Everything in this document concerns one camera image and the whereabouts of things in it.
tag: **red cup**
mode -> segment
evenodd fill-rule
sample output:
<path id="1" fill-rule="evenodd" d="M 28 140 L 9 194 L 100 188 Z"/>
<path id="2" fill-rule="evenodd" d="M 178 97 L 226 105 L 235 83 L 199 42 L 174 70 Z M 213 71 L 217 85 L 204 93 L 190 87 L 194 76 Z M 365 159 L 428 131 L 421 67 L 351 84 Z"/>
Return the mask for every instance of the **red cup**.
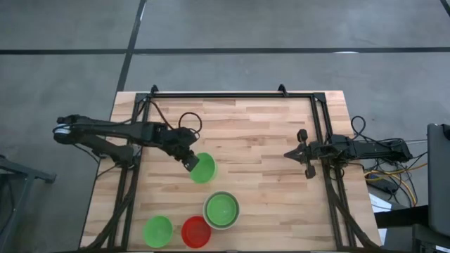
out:
<path id="1" fill-rule="evenodd" d="M 202 216 L 194 216 L 184 222 L 181 229 L 184 243 L 193 249 L 203 247 L 211 237 L 211 227 Z"/>

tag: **concrete floor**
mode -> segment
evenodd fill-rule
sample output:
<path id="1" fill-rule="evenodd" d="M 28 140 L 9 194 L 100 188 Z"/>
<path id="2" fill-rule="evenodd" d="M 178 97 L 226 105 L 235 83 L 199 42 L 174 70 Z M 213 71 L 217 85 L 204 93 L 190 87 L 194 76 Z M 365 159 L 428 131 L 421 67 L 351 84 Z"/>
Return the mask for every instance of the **concrete floor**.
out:
<path id="1" fill-rule="evenodd" d="M 139 0 L 0 0 L 0 49 L 126 48 Z M 438 0 L 149 0 L 137 48 L 450 46 Z M 12 252 L 76 249 L 96 165 L 59 145 L 56 118 L 107 119 L 124 56 L 0 56 L 0 153 L 57 173 L 37 182 Z M 125 91 L 343 90 L 373 138 L 450 121 L 450 53 L 134 56 Z M 411 146 L 413 154 L 426 145 Z M 426 169 L 413 173 L 428 203 Z M 407 205 L 405 196 L 399 200 Z"/>

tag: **green bowl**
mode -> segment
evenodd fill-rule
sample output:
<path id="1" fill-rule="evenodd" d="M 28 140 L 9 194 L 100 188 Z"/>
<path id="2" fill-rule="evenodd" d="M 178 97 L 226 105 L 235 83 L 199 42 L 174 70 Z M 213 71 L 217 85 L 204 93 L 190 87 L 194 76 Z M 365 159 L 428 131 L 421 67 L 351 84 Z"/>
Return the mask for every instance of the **green bowl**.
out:
<path id="1" fill-rule="evenodd" d="M 190 176 L 196 183 L 208 183 L 217 175 L 217 163 L 208 153 L 197 154 L 198 163 L 192 169 Z"/>
<path id="2" fill-rule="evenodd" d="M 143 239 L 152 248 L 164 247 L 172 239 L 172 222 L 166 216 L 154 216 L 143 227 Z"/>
<path id="3" fill-rule="evenodd" d="M 218 230 L 232 227 L 238 220 L 239 211 L 238 200 L 224 191 L 213 193 L 203 205 L 203 217 L 208 225 Z"/>

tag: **wooden table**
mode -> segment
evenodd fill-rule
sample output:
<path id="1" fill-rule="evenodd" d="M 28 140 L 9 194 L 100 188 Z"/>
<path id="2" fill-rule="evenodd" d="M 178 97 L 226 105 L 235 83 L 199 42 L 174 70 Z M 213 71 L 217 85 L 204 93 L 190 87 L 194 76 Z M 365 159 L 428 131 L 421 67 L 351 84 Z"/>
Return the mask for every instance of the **wooden table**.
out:
<path id="1" fill-rule="evenodd" d="M 134 92 L 117 94 L 112 121 L 131 117 L 134 97 Z M 326 98 L 334 133 L 351 136 L 343 92 L 327 91 Z M 306 179 L 304 165 L 283 157 L 283 153 L 297 146 L 299 129 L 308 131 L 308 141 L 316 139 L 308 99 L 163 98 L 154 101 L 173 125 L 177 125 L 184 112 L 200 115 L 201 138 L 191 148 L 196 153 L 212 154 L 219 172 L 213 182 L 197 185 L 189 179 L 180 162 L 157 148 L 144 148 L 128 250 L 152 250 L 143 241 L 142 230 L 147 220 L 157 214 L 167 216 L 174 224 L 172 241 L 159 250 L 189 250 L 181 239 L 181 226 L 187 218 L 201 215 L 205 198 L 218 190 L 229 191 L 238 198 L 240 217 L 233 228 L 213 231 L 208 244 L 200 250 L 335 249 L 320 164 L 316 163 L 317 175 Z M 154 108 L 150 109 L 149 120 L 161 121 Z M 187 116 L 183 125 L 198 128 L 195 117 Z M 102 161 L 99 173 L 112 164 L 110 160 Z M 81 246 L 88 245 L 110 218 L 119 177 L 120 169 L 113 169 L 97 180 Z M 344 182 L 352 216 L 371 240 L 379 244 L 361 167 L 346 167 Z M 346 238 L 343 224 L 340 216 L 342 237 Z"/>

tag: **black cable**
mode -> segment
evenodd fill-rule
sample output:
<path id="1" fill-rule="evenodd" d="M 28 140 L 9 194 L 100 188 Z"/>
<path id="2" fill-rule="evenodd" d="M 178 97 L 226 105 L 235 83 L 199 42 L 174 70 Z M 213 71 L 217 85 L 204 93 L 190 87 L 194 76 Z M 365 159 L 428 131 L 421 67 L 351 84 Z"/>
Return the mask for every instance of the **black cable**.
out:
<path id="1" fill-rule="evenodd" d="M 364 173 L 372 171 L 372 170 L 378 170 L 378 168 L 381 168 L 380 165 L 385 164 L 385 163 L 386 163 L 386 161 L 383 160 L 383 162 L 380 162 L 380 160 L 378 158 L 376 158 L 375 159 L 375 165 L 373 165 L 372 167 L 364 169 Z"/>
<path id="2" fill-rule="evenodd" d="M 357 130 L 354 128 L 353 122 L 354 122 L 355 119 L 361 119 L 362 122 L 363 122 L 363 127 L 361 127 L 361 130 L 359 130 L 359 131 L 357 131 Z M 360 137 L 360 135 L 362 134 L 362 132 L 363 132 L 364 129 L 366 128 L 366 120 L 365 120 L 363 117 L 357 115 L 357 116 L 355 116 L 355 117 L 352 118 L 350 124 L 352 125 L 353 131 L 356 133 L 355 136 L 352 138 L 352 141 L 353 141 L 354 139 Z"/>
<path id="3" fill-rule="evenodd" d="M 398 191 L 398 189 L 400 189 L 400 190 L 405 194 L 405 196 L 406 196 L 406 198 L 408 199 L 408 202 L 409 202 L 409 207 L 413 207 L 413 203 L 412 203 L 412 201 L 411 201 L 411 198 L 410 198 L 409 194 L 406 192 L 405 189 L 403 189 L 403 187 L 401 186 L 401 183 L 400 183 L 400 182 L 397 184 L 397 191 Z"/>
<path id="4" fill-rule="evenodd" d="M 420 154 L 420 155 L 418 155 L 418 156 L 416 156 L 416 157 L 413 157 L 413 158 L 421 158 L 422 156 L 424 156 L 424 155 L 426 155 L 428 153 L 428 151 L 426 151 L 426 152 L 423 152 L 422 154 Z"/>
<path id="5" fill-rule="evenodd" d="M 118 164 L 114 164 L 114 166 L 112 166 L 111 168 L 106 169 L 105 171 L 102 171 L 99 175 L 96 176 L 96 180 L 97 180 L 101 175 L 103 175 L 104 173 L 110 171 L 111 169 L 114 169 L 114 168 L 117 167 L 117 166 L 119 166 L 119 165 L 118 165 Z"/>
<path id="6" fill-rule="evenodd" d="M 200 116 L 198 116 L 198 114 L 194 113 L 194 112 L 185 112 L 184 114 L 182 114 L 182 116 L 180 117 L 180 119 L 178 120 L 178 127 L 181 127 L 181 120 L 183 119 L 184 116 L 186 115 L 194 115 L 198 118 L 198 121 L 200 123 L 200 126 L 198 127 L 198 130 L 195 130 L 195 132 L 200 132 L 202 131 L 203 128 L 203 123 L 202 123 L 202 119 L 200 118 Z"/>
<path id="7" fill-rule="evenodd" d="M 156 110 L 157 110 L 157 113 L 159 113 L 160 114 L 160 116 L 161 116 L 161 119 L 162 119 L 162 121 L 170 128 L 170 129 L 174 129 L 174 127 L 167 121 L 167 119 L 164 117 L 164 115 L 163 115 L 163 113 L 161 112 L 161 109 L 160 109 L 160 107 L 155 103 L 155 102 L 153 102 L 153 101 L 149 101 L 152 105 L 154 105 L 155 106 L 155 108 L 156 108 Z M 200 116 L 198 116 L 198 114 L 196 114 L 196 113 L 194 113 L 194 112 L 185 112 L 184 114 L 182 114 L 182 116 L 178 119 L 178 127 L 180 128 L 181 127 L 181 121 L 182 121 L 182 119 L 183 119 L 183 117 L 184 116 L 186 116 L 186 115 L 194 115 L 194 116 L 196 116 L 197 118 L 198 118 L 198 122 L 199 122 L 199 124 L 200 124 L 200 126 L 199 126 L 199 128 L 198 128 L 198 130 L 195 130 L 195 129 L 192 129 L 192 128 L 188 128 L 189 130 L 191 130 L 194 134 L 195 134 L 195 137 L 197 138 L 197 140 L 200 138 L 200 131 L 202 130 L 202 128 L 203 128 L 203 121 L 202 121 L 202 119 L 200 118 Z"/>
<path id="8" fill-rule="evenodd" d="M 378 207 L 378 208 L 381 208 L 381 209 L 386 209 L 386 210 L 389 210 L 389 211 L 391 211 L 391 209 L 390 209 L 390 208 L 386 208 L 386 207 L 380 207 L 380 206 L 377 206 L 377 205 L 374 205 L 374 204 L 372 204 L 372 207 Z"/>
<path id="9" fill-rule="evenodd" d="M 174 129 L 174 127 L 167 121 L 167 119 L 166 119 L 166 117 L 164 117 L 164 115 L 163 115 L 163 113 L 161 112 L 161 109 L 160 109 L 160 107 L 155 103 L 155 102 L 153 102 L 153 101 L 149 101 L 152 105 L 154 105 L 155 106 L 155 108 L 156 108 L 156 110 L 157 110 L 157 113 L 159 113 L 160 114 L 160 116 L 161 116 L 161 119 L 162 119 L 162 121 L 170 128 L 170 129 Z"/>
<path id="10" fill-rule="evenodd" d="M 395 199 L 395 202 L 397 203 L 397 204 L 399 204 L 399 205 L 401 205 L 402 206 L 402 204 L 400 204 L 400 202 L 399 202 L 399 200 L 397 199 L 397 196 L 394 194 L 394 199 Z"/>
<path id="11" fill-rule="evenodd" d="M 8 188 L 9 188 L 9 196 L 11 200 L 11 213 L 9 214 L 7 220 L 5 221 L 5 224 L 1 227 L 0 235 L 3 233 L 7 225 L 9 224 L 9 221 L 11 220 L 11 217 L 13 216 L 14 209 L 15 209 L 15 200 L 14 200 L 14 194 L 13 194 L 13 186 L 11 185 L 11 180 L 7 178 L 8 181 Z"/>
<path id="12" fill-rule="evenodd" d="M 97 159 L 94 157 L 94 155 L 92 155 L 88 150 L 85 150 L 85 149 L 79 147 L 77 144 L 72 144 L 72 145 L 73 145 L 74 147 L 78 148 L 79 150 L 85 152 L 85 153 L 88 154 L 90 157 L 92 157 L 92 159 L 94 159 L 94 161 L 96 161 L 97 164 L 100 163 L 100 161 L 97 160 Z"/>
<path id="13" fill-rule="evenodd" d="M 340 169 L 340 171 L 342 172 L 342 174 L 340 175 L 340 179 L 343 179 L 343 178 L 344 178 L 344 175 L 345 175 L 345 170 L 344 170 L 344 168 L 342 168 L 342 167 L 339 167 L 339 169 Z M 336 179 L 334 179 L 334 178 L 331 176 L 331 172 L 330 172 L 330 171 L 328 171 L 328 173 L 329 173 L 328 176 L 330 177 L 331 180 L 336 180 Z"/>
<path id="14" fill-rule="evenodd" d="M 414 162 L 406 169 L 406 172 L 407 172 L 410 168 L 412 168 L 412 167 L 414 166 L 414 164 L 415 164 L 418 160 L 420 160 L 420 159 L 422 158 L 422 156 L 424 156 L 426 153 L 427 153 L 427 152 L 420 154 L 420 155 L 417 157 L 416 161 L 414 161 Z M 418 203 L 418 202 L 419 202 L 419 199 L 418 199 L 418 196 L 417 196 L 416 187 L 414 186 L 414 183 L 413 183 L 413 181 L 411 180 L 411 177 L 409 176 L 409 174 L 408 174 L 408 179 L 409 179 L 409 181 L 411 182 L 411 187 L 413 188 L 413 192 L 414 192 L 414 195 L 415 195 L 415 197 L 416 197 L 416 202 Z"/>

